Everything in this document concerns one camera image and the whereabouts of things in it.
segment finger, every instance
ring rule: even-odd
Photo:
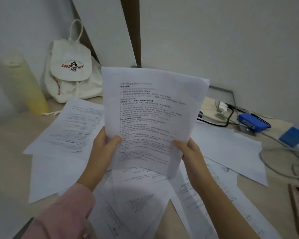
[[[189,147],[191,150],[193,150],[194,152],[200,152],[200,148],[199,146],[194,142],[193,139],[189,138],[187,147]]]
[[[94,139],[94,143],[101,143],[102,145],[105,145],[106,139],[107,139],[107,135],[105,133],[105,127],[103,126],[99,134]]]
[[[120,138],[119,136],[114,136],[111,139],[111,141],[109,141],[108,144],[105,146],[106,155],[113,156],[116,146],[119,145],[121,141],[122,138]]]
[[[192,150],[182,141],[173,140],[173,144],[176,148],[183,152],[184,156],[189,155],[189,153],[192,152]]]

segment pink sleeve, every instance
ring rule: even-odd
[[[22,239],[78,238],[94,204],[91,191],[84,185],[74,184],[33,220]]]

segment yellow bottle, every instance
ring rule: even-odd
[[[3,62],[5,71],[11,77],[14,86],[29,110],[36,116],[41,116],[44,112],[50,112],[36,77],[22,55],[16,54],[5,57]]]

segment white bag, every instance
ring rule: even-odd
[[[72,25],[76,21],[81,23],[81,32],[77,40],[72,40]],[[82,32],[82,22],[74,20],[69,39],[53,41],[52,51],[47,55],[44,81],[49,94],[59,103],[72,96],[80,99],[102,96],[101,66],[91,51],[80,44]]]

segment person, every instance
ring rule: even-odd
[[[120,142],[121,138],[115,136],[107,143],[103,127],[93,142],[88,164],[80,178],[32,221],[22,239],[88,238],[84,234],[84,224],[95,204],[92,191],[102,180]],[[183,152],[189,181],[203,200],[218,237],[259,239],[211,176],[198,145],[191,138],[187,145],[178,140],[173,144]]]

